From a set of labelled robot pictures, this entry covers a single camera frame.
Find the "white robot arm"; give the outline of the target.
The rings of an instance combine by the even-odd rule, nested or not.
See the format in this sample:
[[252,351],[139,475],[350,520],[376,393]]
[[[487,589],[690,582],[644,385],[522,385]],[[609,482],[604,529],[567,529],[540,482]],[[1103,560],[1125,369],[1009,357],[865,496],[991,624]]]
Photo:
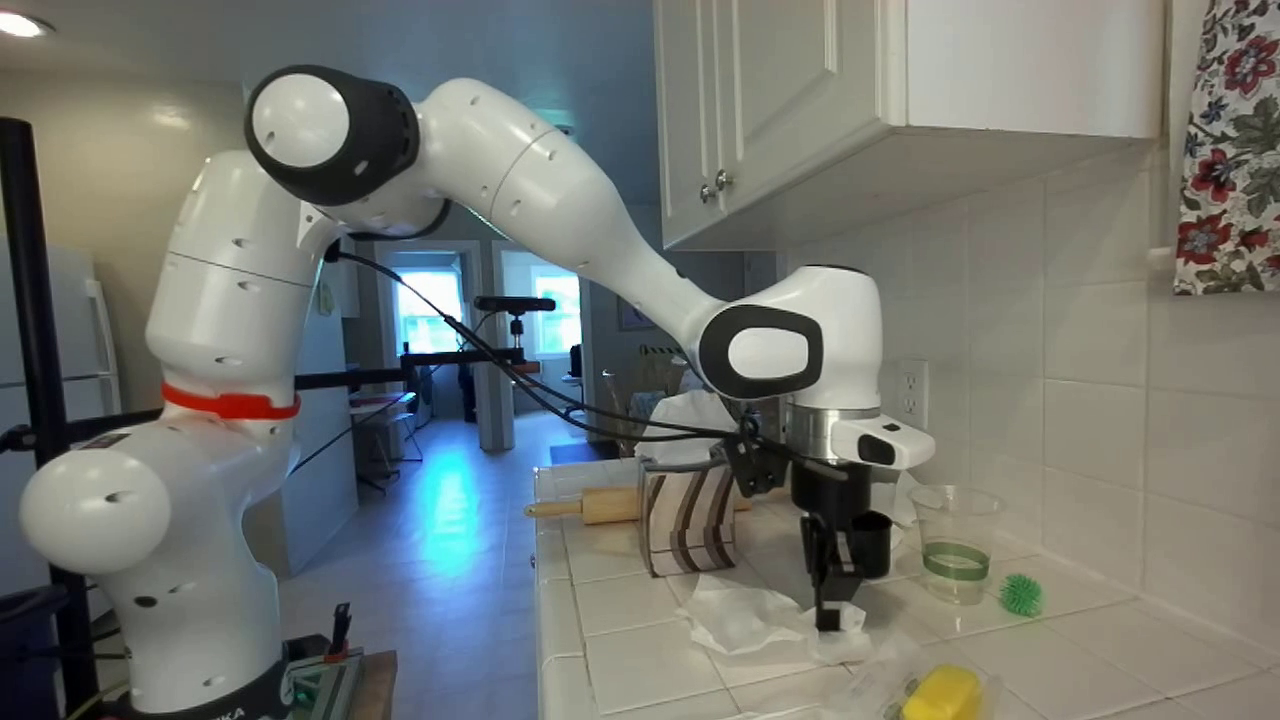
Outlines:
[[98,581],[121,621],[128,720],[287,716],[282,582],[243,512],[298,462],[312,283],[340,240],[416,237],[447,207],[628,301],[716,396],[794,405],[784,436],[735,429],[728,443],[794,468],[823,628],[888,573],[870,475],[929,462],[937,439],[881,405],[873,277],[797,269],[716,301],[642,237],[575,139],[469,77],[412,101],[293,65],[258,83],[243,137],[204,162],[170,240],[148,317],[166,407],[59,452],[22,496],[23,541]]

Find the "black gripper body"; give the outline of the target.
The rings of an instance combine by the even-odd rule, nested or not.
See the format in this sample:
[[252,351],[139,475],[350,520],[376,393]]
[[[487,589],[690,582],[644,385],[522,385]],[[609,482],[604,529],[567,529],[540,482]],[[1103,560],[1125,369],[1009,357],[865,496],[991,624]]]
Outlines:
[[873,507],[873,475],[865,462],[797,462],[794,503],[804,529],[853,530]]

